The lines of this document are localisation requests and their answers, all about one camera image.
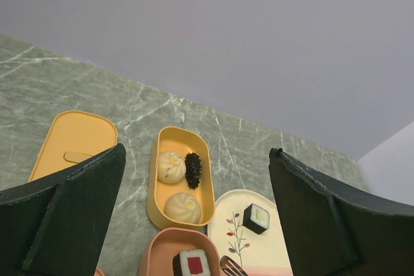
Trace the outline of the black sea cucumber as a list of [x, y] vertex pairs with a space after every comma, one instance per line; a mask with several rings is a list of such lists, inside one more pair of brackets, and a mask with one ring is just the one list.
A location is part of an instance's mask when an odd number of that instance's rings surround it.
[[196, 189], [201, 179], [201, 159], [197, 153], [188, 153], [185, 157], [186, 181], [190, 189]]

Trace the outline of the steamed bun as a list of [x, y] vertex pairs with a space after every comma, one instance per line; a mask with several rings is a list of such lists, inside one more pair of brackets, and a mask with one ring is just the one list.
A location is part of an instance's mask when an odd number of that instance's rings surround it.
[[179, 183], [186, 173], [186, 164], [176, 152], [165, 151], [158, 155], [158, 181], [165, 184]]
[[198, 224], [201, 219], [201, 206], [189, 193], [177, 193], [166, 201], [164, 213], [176, 222]]

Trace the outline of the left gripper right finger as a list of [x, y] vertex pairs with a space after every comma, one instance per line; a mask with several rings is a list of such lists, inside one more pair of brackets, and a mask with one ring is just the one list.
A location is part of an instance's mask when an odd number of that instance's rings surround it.
[[413, 206], [359, 190], [282, 149], [269, 159], [294, 275], [413, 274]]

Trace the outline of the metal tongs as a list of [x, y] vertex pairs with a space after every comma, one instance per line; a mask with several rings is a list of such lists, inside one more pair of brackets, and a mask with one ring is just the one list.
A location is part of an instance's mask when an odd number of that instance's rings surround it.
[[222, 256], [220, 259], [221, 271], [228, 276], [248, 276], [247, 272], [229, 256]]

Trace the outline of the yellow sushi roll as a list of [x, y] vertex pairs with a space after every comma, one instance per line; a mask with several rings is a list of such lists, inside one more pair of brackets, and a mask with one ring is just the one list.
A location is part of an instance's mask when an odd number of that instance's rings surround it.
[[257, 204], [250, 204], [243, 212], [243, 226], [260, 235], [270, 226], [270, 214]]

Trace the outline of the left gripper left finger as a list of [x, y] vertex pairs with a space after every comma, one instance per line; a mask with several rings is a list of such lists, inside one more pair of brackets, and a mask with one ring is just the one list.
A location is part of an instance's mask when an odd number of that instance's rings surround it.
[[119, 143], [76, 165], [1, 191], [2, 275], [94, 275], [120, 184]]

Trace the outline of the red sushi roll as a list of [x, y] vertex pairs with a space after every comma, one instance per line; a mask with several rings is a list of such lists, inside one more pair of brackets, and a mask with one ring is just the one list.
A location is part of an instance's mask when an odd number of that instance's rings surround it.
[[210, 267], [203, 249], [181, 251], [174, 256], [174, 276], [210, 276]]

